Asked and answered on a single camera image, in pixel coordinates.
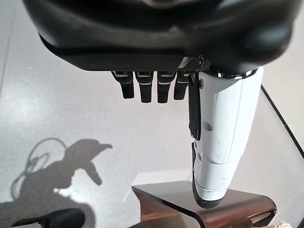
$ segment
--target gray floor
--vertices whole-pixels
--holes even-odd
[[[140,211],[131,185],[191,177],[187,100],[157,104],[154,89],[153,103],[141,104],[138,87],[135,99],[123,100],[108,72],[82,71],[48,52],[21,4],[14,20],[13,3],[0,2],[11,6],[0,9],[13,25],[5,23],[0,43],[0,227],[66,207],[85,209],[86,227],[134,225]],[[304,160],[261,94],[231,188],[271,197],[273,222],[296,227],[303,173]]]

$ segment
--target wooden stand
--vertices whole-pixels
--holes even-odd
[[[133,228],[249,228],[269,224],[276,213],[266,197],[228,190],[213,208],[200,207],[189,181],[133,186],[140,200],[141,222]]]

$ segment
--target black object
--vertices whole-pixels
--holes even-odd
[[[13,227],[39,223],[43,228],[81,228],[85,223],[85,214],[81,209],[57,210],[37,218],[27,218],[16,222]]]
[[[175,71],[158,71],[157,72],[157,101],[158,103],[168,102],[168,93],[170,84],[176,75]]]
[[[189,74],[178,71],[174,86],[174,100],[183,100],[189,83]]]
[[[117,82],[120,83],[124,99],[134,98],[134,83],[132,71],[111,71]]]
[[[153,73],[153,71],[135,72],[135,77],[137,82],[139,83],[139,89],[141,91],[141,100],[143,103],[151,102]]]
[[[278,58],[301,0],[201,0],[154,9],[139,0],[23,0],[46,47],[92,71],[177,71],[203,55],[226,74]]]
[[[195,72],[189,77],[189,128],[196,140],[200,140],[200,125],[200,80]]]

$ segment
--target black strip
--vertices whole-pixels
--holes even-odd
[[[261,89],[264,93],[264,95],[266,96],[267,100],[270,102],[271,106],[273,107],[273,109],[275,110],[276,114],[278,115],[278,117],[280,118],[282,124],[284,125],[285,129],[287,130],[287,132],[289,133],[291,139],[294,141],[295,146],[298,148],[300,154],[302,155],[302,157],[304,158],[304,151],[301,148],[299,142],[297,141],[297,139],[295,138],[295,135],[292,133],[292,131],[290,130],[289,126],[287,125],[286,121],[284,120],[283,116],[280,114],[278,108],[276,107],[275,103],[272,101],[272,99],[270,98],[269,94],[267,93],[267,91],[265,90],[264,86],[261,85]],[[304,227],[304,218],[302,219],[302,221],[300,222],[299,226],[297,228],[303,228]]]

